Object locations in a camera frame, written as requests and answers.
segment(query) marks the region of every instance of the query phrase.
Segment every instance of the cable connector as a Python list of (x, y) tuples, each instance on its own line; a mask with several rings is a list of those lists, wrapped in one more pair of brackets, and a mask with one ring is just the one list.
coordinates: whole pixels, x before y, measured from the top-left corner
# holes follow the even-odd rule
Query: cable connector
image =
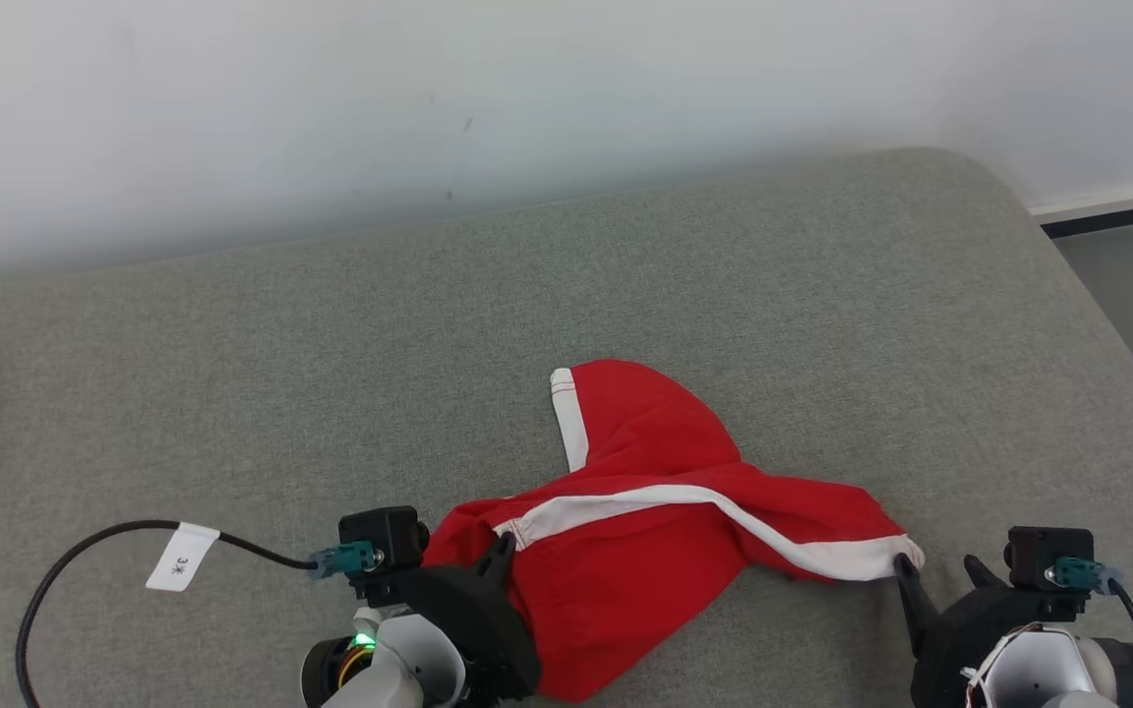
[(355, 540), (318, 551), (309, 560), (317, 563), (317, 568), (309, 570), (309, 578), (316, 581), (337, 573), (369, 573), (383, 563), (383, 552), (368, 540)]
[(1043, 578), (1059, 587), (1100, 592), (1100, 595), (1115, 595), (1109, 587), (1109, 581), (1122, 582), (1122, 573), (1117, 569), (1110, 569), (1096, 561), (1071, 558), (1071, 556), (1057, 558), (1056, 564), (1043, 573)]

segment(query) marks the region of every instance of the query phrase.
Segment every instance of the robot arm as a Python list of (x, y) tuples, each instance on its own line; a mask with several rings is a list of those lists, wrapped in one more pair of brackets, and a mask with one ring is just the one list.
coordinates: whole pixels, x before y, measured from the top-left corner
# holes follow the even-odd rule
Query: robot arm
[(1045, 622), (1074, 622), (1092, 590), (1123, 597), (1119, 579), (1093, 558), (1085, 529), (1013, 527), (1004, 582), (964, 556), (973, 590), (938, 613), (906, 555), (895, 578), (917, 658), (917, 708), (1133, 708), (1133, 645), (1079, 639)]
[[(355, 651), (353, 637), (314, 646), (301, 668), (307, 708), (487, 708), (535, 693), (540, 660), (504, 588), (512, 534), (495, 539), (472, 569), (423, 569), (431, 537), (412, 506), (352, 514), (339, 530), (343, 546), (359, 547), (365, 560), (346, 573), (358, 599), (401, 609), (387, 620), (365, 615), (373, 655)], [(355, 654), (356, 668), (347, 663)]]

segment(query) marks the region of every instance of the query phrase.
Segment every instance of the gray couch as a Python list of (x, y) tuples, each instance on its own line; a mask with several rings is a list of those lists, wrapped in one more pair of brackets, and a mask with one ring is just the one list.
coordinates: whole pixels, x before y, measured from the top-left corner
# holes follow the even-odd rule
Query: gray couch
[[(185, 519), (305, 555), (366, 507), (437, 523), (562, 474), (548, 373), (600, 357), (687, 385), (761, 469), (881, 498), (939, 605), (1013, 524), (1091, 528), (1133, 595), (1127, 348), (998, 180), (900, 150), (0, 287), (0, 705), (83, 535)], [(60, 578), (41, 702), (297, 705), (346, 583), (218, 544), (188, 591), (147, 591), (167, 537)], [(1132, 637), (1111, 600), (1079, 628)], [(893, 707), (910, 667), (889, 582), (748, 570), (594, 703)]]

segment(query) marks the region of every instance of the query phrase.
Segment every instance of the red cloth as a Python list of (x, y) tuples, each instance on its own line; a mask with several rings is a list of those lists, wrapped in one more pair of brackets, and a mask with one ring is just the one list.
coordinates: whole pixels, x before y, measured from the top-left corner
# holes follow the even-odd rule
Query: red cloth
[(768, 476), (719, 418), (629, 361), (554, 372), (571, 472), (462, 503), (426, 564), (474, 563), (495, 532), (518, 552), (510, 595), (544, 665), (538, 693), (585, 700), (709, 605), (747, 565), (793, 578), (887, 578), (921, 551), (861, 488)]

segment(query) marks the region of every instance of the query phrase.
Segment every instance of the white wall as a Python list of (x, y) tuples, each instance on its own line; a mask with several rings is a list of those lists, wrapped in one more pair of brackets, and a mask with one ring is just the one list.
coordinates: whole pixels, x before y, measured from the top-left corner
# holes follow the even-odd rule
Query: white wall
[(1133, 191), (1133, 1), (0, 0), (0, 265), (908, 144)]

